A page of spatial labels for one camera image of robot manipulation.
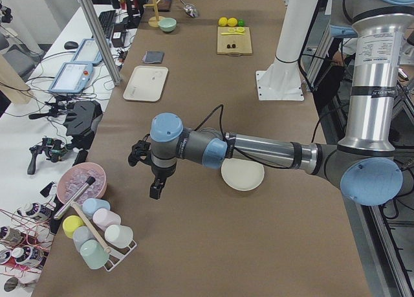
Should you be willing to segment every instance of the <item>yellow cup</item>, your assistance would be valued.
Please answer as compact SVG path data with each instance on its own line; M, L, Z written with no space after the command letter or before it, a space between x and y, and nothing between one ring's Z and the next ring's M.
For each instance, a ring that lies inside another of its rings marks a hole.
M73 238L73 233L81 226L85 226L85 223L76 215L68 216L63 221L63 231L69 239Z

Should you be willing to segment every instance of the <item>computer mouse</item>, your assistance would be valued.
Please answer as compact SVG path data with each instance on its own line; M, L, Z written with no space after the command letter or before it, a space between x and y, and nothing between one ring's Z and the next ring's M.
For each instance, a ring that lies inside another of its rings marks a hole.
M67 41L65 45L63 46L63 48L65 48L66 50L77 49L78 47L79 47L79 44L75 41Z

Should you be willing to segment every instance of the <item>pink bowl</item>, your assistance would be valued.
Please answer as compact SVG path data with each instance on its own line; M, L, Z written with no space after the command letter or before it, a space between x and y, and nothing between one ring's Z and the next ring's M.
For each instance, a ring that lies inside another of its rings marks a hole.
M96 181L91 187L84 192L77 200L80 205L88 198L101 198L106 191L106 174L104 169L96 163L84 162L71 167L59 180L58 183L58 199L62 203L66 203L82 184L74 184L76 179L80 177L85 179L93 176Z

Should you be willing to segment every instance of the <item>small bowl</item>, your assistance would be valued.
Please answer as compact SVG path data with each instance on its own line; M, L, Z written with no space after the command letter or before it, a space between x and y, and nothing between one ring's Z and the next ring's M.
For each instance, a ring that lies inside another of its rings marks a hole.
M158 22L158 26L165 33L172 32L177 26L177 21L172 17L165 17Z
M71 167L59 180L58 188L57 188L57 196L60 202L66 203L69 198L72 196L70 192L68 192L68 187L71 182L76 177L75 175L82 174L83 177L86 179L88 176L95 177L96 182L94 184L94 188L89 188L86 192L84 192L77 200L77 202L82 205L83 202L88 198L102 198L106 191L107 181L106 181L106 174L104 169L96 163L93 162L83 162L79 163L73 167Z

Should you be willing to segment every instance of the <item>cup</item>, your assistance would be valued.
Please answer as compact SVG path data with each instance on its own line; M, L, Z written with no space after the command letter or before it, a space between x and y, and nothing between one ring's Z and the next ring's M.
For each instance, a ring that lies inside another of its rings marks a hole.
M85 223L76 215L68 216L63 221L63 231L69 239L72 239L75 230L81 226L85 226Z
M86 199L82 204L82 211L89 219L91 219L93 217L93 214L100 208L106 208L107 210L110 210L111 205L106 200L95 198Z
M90 269L103 267L109 259L109 253L97 240L88 240L80 248L80 255Z
M93 214L93 222L105 231L111 225L121 225L121 217L106 208L100 208Z
M76 229L73 233L72 238L78 252L80 252L80 248L86 241L95 239L93 233L86 226L82 226Z
M118 248L127 247L134 237L134 232L128 226L111 225L105 230L105 240Z

